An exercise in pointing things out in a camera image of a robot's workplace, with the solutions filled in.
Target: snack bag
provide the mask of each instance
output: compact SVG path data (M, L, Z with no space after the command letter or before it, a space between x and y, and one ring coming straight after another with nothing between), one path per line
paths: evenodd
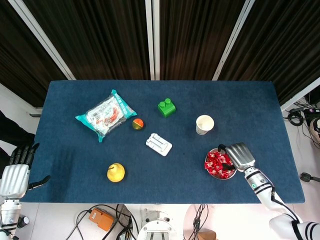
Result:
M99 143L112 129L137 113L117 94L116 90L97 106L75 118L98 134Z

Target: black curtain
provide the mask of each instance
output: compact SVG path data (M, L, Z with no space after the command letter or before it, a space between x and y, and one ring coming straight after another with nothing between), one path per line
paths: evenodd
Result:
M24 0L76 79L150 79L144 0Z
M160 0L160 80L212 80L244 0Z
M42 107L50 81L65 78L8 1L0 1L0 83Z
M320 1L257 0L219 80L272 81L280 104L320 77Z

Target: navy blue felt surface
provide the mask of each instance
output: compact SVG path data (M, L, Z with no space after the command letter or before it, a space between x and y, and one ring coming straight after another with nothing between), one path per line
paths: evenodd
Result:
M102 143L75 119L109 96L112 89L131 106L133 118ZM164 118L157 105L171 98L176 113ZM215 121L206 135L196 133L196 118ZM172 143L166 157L145 144L151 133ZM54 203L259 203L237 172L218 180L204 169L207 152L219 144L244 142L286 203L305 198L274 86L258 81L79 80L51 82L36 133L30 181L51 180L26 194L25 202ZM126 169L122 182L106 177L112 163Z

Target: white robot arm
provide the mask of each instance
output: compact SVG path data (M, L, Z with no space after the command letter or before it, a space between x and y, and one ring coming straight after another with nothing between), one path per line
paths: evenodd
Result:
M289 207L287 207L276 193L274 184L268 177L255 168L255 158L244 143L230 146L219 145L218 150L225 151L234 167L244 172L248 184L268 209L282 213L270 220L269 225L281 238L290 240L320 239L320 224L303 222Z
M35 152L39 144L17 147L9 165L4 168L0 183L0 196L4 199L0 205L0 240L18 240L15 231L20 216L20 199L28 190L45 184L50 176L39 182L29 184L29 174Z

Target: orange device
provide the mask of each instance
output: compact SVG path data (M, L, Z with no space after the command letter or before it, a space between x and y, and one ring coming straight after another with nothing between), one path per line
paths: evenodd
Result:
M114 223L114 217L98 207L92 210L89 219L92 222L98 224L98 227L105 231L109 231L112 224Z

